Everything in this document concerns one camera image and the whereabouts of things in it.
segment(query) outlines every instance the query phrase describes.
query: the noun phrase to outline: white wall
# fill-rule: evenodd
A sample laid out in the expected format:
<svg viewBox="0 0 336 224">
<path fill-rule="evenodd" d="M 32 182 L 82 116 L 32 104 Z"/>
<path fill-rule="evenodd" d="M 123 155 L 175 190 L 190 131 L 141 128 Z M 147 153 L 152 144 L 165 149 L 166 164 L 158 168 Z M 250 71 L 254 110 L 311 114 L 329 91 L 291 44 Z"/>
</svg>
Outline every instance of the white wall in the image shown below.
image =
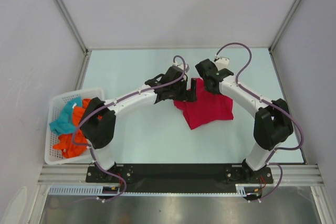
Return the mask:
<svg viewBox="0 0 336 224">
<path fill-rule="evenodd" d="M 294 0 L 64 0 L 88 48 L 268 47 Z"/>
<path fill-rule="evenodd" d="M 304 150 L 336 203 L 336 0 L 303 0 L 274 58 Z"/>
<path fill-rule="evenodd" d="M 75 86 L 83 55 L 53 0 L 0 0 L 0 219 L 44 162 L 49 100 Z"/>
</svg>

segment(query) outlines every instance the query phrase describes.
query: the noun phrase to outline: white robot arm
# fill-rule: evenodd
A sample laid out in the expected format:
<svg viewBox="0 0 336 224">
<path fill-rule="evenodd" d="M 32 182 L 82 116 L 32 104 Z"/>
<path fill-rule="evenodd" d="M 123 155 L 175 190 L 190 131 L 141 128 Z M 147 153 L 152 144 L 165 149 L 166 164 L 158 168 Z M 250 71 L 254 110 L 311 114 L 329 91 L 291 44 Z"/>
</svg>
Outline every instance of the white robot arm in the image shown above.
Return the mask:
<svg viewBox="0 0 336 224">
<path fill-rule="evenodd" d="M 266 165 L 273 149 L 293 133 L 292 122 L 278 110 L 240 88 L 238 84 L 242 83 L 237 83 L 236 76 L 226 68 L 228 63 L 227 58 L 217 58 L 215 62 L 206 59 L 197 64 L 196 69 L 203 78 L 208 92 L 230 97 L 255 119 L 256 143 L 243 164 L 245 163 L 252 171 L 257 171 Z M 260 97 L 289 112 L 287 103 L 283 99 L 272 101 L 262 95 Z"/>
<path fill-rule="evenodd" d="M 217 59 L 214 63 L 207 59 L 197 64 L 196 69 L 203 78 L 205 89 L 208 92 L 232 98 L 255 118 L 254 138 L 256 144 L 243 161 L 243 166 L 253 173 L 266 165 L 266 160 L 272 150 L 293 133 L 293 127 L 291 121 L 281 112 L 275 111 L 272 107 L 242 90 L 236 83 L 234 74 L 226 68 L 227 66 L 228 59 Z M 168 69 L 166 74 L 146 81 L 145 85 L 130 93 L 138 92 L 138 94 L 123 96 L 122 102 L 117 102 L 121 99 L 107 101 L 100 101 L 98 98 L 92 99 L 83 118 L 100 106 L 110 104 L 113 101 L 115 103 L 101 110 L 81 127 L 84 135 L 93 146 L 98 163 L 104 169 L 109 169 L 115 164 L 111 155 L 110 142 L 113 138 L 117 116 L 122 116 L 139 106 L 156 104 L 166 99 L 196 101 L 196 81 L 192 79 L 191 90 L 187 90 L 187 76 L 164 88 L 150 89 L 176 80 L 182 72 L 182 66 L 174 65 Z M 277 101 L 271 101 L 265 97 L 263 99 L 288 111 L 287 104 L 282 99 Z"/>
</svg>

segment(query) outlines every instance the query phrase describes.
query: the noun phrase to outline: black joint housing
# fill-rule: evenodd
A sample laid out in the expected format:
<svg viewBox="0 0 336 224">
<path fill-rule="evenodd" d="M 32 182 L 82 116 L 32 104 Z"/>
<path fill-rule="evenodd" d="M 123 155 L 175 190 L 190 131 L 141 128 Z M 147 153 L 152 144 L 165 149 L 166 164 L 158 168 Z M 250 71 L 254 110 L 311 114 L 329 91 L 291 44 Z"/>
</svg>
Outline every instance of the black joint housing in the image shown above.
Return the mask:
<svg viewBox="0 0 336 224">
<path fill-rule="evenodd" d="M 289 113 L 288 105 L 283 99 L 272 103 Z M 256 112 L 253 136 L 261 148 L 271 151 L 292 133 L 292 121 L 281 111 L 268 106 Z"/>
<path fill-rule="evenodd" d="M 104 101 L 101 101 L 98 97 L 93 98 L 84 111 L 80 121 L 102 106 L 104 106 Z M 80 129 L 84 136 L 92 143 L 93 148 L 101 149 L 111 142 L 114 135 L 116 118 L 114 110 L 111 111 L 105 108 L 91 116 L 90 119 L 82 125 Z"/>
<path fill-rule="evenodd" d="M 234 75 L 226 68 L 218 70 L 216 65 L 209 59 L 201 61 L 195 67 L 198 74 L 204 80 L 205 90 L 212 94 L 220 94 L 219 83 L 222 82 L 224 78 Z"/>
<path fill-rule="evenodd" d="M 171 81 L 179 78 L 183 73 L 183 70 L 177 66 L 171 66 L 168 68 L 165 74 L 160 74 L 153 79 L 150 79 L 145 82 L 145 85 L 149 85 L 151 87 L 156 87 L 162 84 L 169 83 Z M 187 79 L 183 78 L 171 85 L 166 87 L 155 89 L 154 92 L 157 94 L 155 103 L 160 101 L 164 101 L 167 99 L 171 99 L 174 101 L 188 101 L 195 102 L 197 100 L 196 97 L 196 80 L 192 79 L 191 81 L 191 89 L 187 90 Z"/>
</svg>

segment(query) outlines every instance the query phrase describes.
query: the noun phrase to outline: basket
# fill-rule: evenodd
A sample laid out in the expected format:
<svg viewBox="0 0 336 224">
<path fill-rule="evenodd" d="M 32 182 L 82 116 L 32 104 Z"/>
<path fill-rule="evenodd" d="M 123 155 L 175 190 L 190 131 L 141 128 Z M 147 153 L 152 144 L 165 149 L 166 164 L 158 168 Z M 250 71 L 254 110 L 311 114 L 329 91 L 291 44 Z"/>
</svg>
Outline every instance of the basket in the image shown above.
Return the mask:
<svg viewBox="0 0 336 224">
<path fill-rule="evenodd" d="M 62 156 L 62 151 L 53 149 L 53 145 L 58 144 L 58 136 L 50 130 L 49 123 L 59 117 L 65 104 L 76 97 L 82 99 L 92 99 L 98 97 L 104 100 L 104 91 L 100 88 L 76 90 L 56 96 L 52 99 L 48 112 L 48 124 L 46 134 L 46 147 L 44 159 L 48 165 L 66 164 L 66 163 L 90 163 L 92 161 L 89 150 L 83 152 L 78 157 L 65 158 Z"/>
</svg>

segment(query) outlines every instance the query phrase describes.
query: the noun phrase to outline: red cloth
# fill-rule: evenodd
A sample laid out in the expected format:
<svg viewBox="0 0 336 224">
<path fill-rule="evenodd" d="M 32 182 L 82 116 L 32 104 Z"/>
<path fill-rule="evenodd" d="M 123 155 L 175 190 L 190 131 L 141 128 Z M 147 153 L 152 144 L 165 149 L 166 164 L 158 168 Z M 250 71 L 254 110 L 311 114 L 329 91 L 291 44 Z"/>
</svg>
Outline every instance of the red cloth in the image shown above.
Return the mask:
<svg viewBox="0 0 336 224">
<path fill-rule="evenodd" d="M 215 120 L 233 120 L 231 98 L 207 92 L 200 78 L 196 79 L 196 94 L 196 102 L 174 101 L 174 105 L 183 111 L 191 130 Z"/>
</svg>

